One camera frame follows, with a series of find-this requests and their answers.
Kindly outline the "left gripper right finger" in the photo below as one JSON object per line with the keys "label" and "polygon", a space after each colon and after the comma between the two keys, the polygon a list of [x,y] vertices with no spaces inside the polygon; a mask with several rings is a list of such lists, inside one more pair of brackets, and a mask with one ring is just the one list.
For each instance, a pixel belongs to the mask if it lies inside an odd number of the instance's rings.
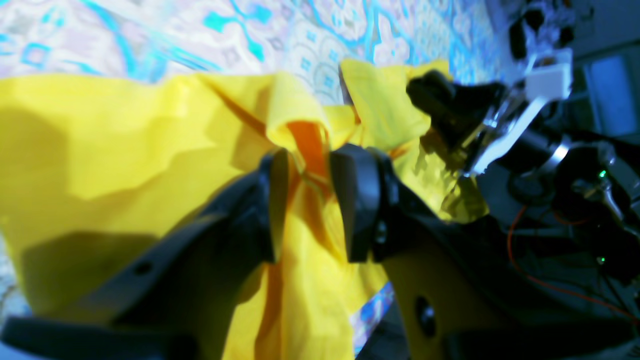
{"label": "left gripper right finger", "polygon": [[587,360],[624,354],[628,320],[572,309],[438,219],[382,151],[330,153],[347,258],[382,265],[413,360]]}

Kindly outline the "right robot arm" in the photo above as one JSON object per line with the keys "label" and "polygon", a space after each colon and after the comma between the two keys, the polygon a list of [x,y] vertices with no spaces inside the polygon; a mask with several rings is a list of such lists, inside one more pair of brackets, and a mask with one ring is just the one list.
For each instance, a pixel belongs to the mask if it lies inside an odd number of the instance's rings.
{"label": "right robot arm", "polygon": [[514,48],[515,59],[528,63],[512,86],[459,84],[434,69],[411,79],[406,92],[430,117],[458,181],[473,185],[494,163],[542,180],[556,219],[583,226],[603,273],[629,285],[639,276],[639,175],[612,140],[536,124],[544,107],[570,95],[572,39],[561,23],[547,48]]}

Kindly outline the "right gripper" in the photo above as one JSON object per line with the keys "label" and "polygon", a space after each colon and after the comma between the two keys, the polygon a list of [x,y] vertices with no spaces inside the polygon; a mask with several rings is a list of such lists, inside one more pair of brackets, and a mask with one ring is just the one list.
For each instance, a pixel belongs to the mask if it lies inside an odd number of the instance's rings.
{"label": "right gripper", "polygon": [[521,176],[551,174],[569,153],[567,135],[532,126],[547,104],[542,96],[530,102],[522,95],[503,100],[506,86],[500,82],[464,85],[438,70],[410,79],[406,93],[430,116],[448,150],[465,141],[467,176],[484,174],[494,163]]}

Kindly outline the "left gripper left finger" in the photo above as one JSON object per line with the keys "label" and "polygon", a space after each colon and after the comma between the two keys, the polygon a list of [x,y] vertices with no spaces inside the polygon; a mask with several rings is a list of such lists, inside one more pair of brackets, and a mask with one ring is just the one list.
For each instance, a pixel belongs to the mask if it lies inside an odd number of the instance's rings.
{"label": "left gripper left finger", "polygon": [[197,360],[197,335],[222,357],[238,298],[282,251],[289,154],[268,152],[190,223],[98,289],[42,316],[13,316],[5,346],[47,360]]}

